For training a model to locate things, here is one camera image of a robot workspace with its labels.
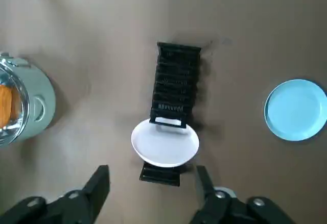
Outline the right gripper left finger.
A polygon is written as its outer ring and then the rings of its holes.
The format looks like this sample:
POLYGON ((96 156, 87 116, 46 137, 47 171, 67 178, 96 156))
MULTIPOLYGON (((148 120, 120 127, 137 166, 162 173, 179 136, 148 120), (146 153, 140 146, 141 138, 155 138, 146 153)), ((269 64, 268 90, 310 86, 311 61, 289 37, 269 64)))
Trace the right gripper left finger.
POLYGON ((101 165, 82 189, 48 203, 27 197, 1 214, 1 223, 95 223, 110 192, 109 166, 101 165))

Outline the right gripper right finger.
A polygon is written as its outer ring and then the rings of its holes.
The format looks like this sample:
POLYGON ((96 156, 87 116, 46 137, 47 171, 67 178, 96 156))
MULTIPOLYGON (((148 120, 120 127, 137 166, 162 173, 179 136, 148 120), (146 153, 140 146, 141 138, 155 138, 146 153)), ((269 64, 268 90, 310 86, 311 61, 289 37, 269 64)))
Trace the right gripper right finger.
POLYGON ((204 203, 190 223, 295 223, 271 199, 253 196, 244 203, 224 190, 216 191, 205 166, 197 165, 196 173, 204 203))

